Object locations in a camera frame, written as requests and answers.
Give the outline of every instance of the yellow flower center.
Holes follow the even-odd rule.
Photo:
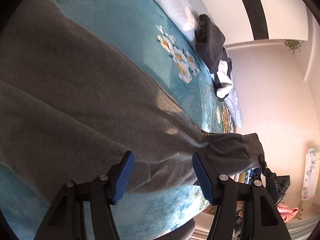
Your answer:
[[[180,72],[185,75],[186,72],[185,72],[184,69],[181,67],[181,65],[180,65],[179,63],[177,63],[177,65],[178,65],[178,68],[180,69]]]
[[[162,42],[162,44],[163,44],[164,46],[166,46],[167,48],[169,47],[169,44],[168,44],[165,40],[162,40],[161,42]]]

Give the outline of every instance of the blue rubber tip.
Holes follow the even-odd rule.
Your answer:
[[[193,169],[195,170],[204,198],[212,204],[214,201],[214,196],[212,193],[212,183],[197,153],[194,153],[192,156],[192,165]]]
[[[113,202],[116,204],[120,199],[123,198],[125,189],[129,183],[131,173],[134,168],[134,153],[129,152],[124,164],[121,167],[121,171],[116,179],[115,183],[115,194],[112,198]]]

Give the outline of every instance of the flower pattern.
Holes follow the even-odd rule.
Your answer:
[[[162,34],[162,36],[158,35],[158,41],[169,53],[169,57],[171,57],[177,64],[179,69],[179,78],[185,83],[189,84],[192,81],[191,74],[197,77],[197,74],[200,73],[199,63],[189,51],[179,49],[179,47],[175,44],[175,37],[165,33],[161,25],[156,25],[156,28]]]

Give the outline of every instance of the black wardrobe stripe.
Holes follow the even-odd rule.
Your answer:
[[[255,40],[268,39],[268,27],[261,0],[242,0]]]

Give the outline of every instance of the gray sweatpants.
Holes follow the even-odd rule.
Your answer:
[[[117,49],[54,0],[24,0],[0,35],[0,162],[51,201],[131,150],[128,191],[193,184],[192,154],[229,175],[258,166],[256,134],[205,134]]]

